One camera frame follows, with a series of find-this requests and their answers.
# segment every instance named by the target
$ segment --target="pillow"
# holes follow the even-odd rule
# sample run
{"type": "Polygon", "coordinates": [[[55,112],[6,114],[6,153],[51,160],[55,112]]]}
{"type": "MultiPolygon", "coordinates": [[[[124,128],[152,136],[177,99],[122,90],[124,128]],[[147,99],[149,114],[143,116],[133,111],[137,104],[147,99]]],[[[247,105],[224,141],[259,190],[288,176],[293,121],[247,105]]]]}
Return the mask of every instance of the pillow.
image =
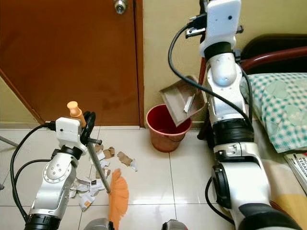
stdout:
{"type": "MultiPolygon", "coordinates": [[[[277,152],[307,147],[307,73],[264,73],[248,76],[253,110],[277,152]]],[[[241,93],[248,100],[244,78],[241,93]]]]}

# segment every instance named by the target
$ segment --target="bed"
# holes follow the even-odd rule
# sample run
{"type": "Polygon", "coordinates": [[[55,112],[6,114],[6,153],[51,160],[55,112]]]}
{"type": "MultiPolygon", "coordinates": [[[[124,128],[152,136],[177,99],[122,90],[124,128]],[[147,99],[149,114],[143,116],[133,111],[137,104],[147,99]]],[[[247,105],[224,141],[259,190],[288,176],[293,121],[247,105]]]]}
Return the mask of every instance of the bed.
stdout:
{"type": "MultiPolygon", "coordinates": [[[[263,35],[243,49],[241,59],[252,83],[255,142],[271,205],[307,230],[307,196],[283,158],[307,147],[307,35],[263,35]]],[[[244,83],[241,92],[247,99],[244,83]]]]}

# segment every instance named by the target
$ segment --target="brown dustpan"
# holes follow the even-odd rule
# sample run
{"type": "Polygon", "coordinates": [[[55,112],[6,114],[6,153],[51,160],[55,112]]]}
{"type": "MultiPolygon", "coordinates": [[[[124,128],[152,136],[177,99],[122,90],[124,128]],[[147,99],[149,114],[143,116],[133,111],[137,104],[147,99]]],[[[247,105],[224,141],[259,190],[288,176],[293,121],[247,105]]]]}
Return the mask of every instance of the brown dustpan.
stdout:
{"type": "Polygon", "coordinates": [[[160,91],[164,103],[176,126],[182,124],[185,120],[198,113],[207,103],[206,95],[203,91],[198,91],[194,86],[180,80],[160,91]],[[194,97],[188,112],[184,108],[189,97],[194,97]]]}

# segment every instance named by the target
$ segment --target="beige wall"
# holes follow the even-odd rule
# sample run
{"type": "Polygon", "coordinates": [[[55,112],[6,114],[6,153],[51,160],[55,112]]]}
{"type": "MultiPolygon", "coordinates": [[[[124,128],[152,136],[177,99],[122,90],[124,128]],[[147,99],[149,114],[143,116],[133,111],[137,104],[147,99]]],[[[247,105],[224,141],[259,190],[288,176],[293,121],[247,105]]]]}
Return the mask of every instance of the beige wall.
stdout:
{"type": "MultiPolygon", "coordinates": [[[[199,13],[198,0],[143,0],[144,10],[144,112],[163,103],[159,90],[178,80],[167,63],[169,44],[189,17],[199,13]]],[[[241,25],[236,48],[267,33],[307,33],[306,0],[242,0],[241,25]]],[[[174,48],[175,66],[198,77],[199,37],[180,38],[174,48]]]]}
{"type": "Polygon", "coordinates": [[[1,77],[0,122],[36,123],[35,118],[1,77]]]}

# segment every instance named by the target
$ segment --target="wooden door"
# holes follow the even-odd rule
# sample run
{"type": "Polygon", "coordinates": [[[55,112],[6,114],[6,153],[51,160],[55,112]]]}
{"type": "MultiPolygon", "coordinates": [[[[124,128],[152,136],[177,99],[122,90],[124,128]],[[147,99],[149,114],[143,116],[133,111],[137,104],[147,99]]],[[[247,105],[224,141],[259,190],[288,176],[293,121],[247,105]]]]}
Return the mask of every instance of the wooden door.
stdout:
{"type": "Polygon", "coordinates": [[[97,125],[139,125],[133,0],[1,0],[0,68],[40,121],[67,102],[97,125]]]}

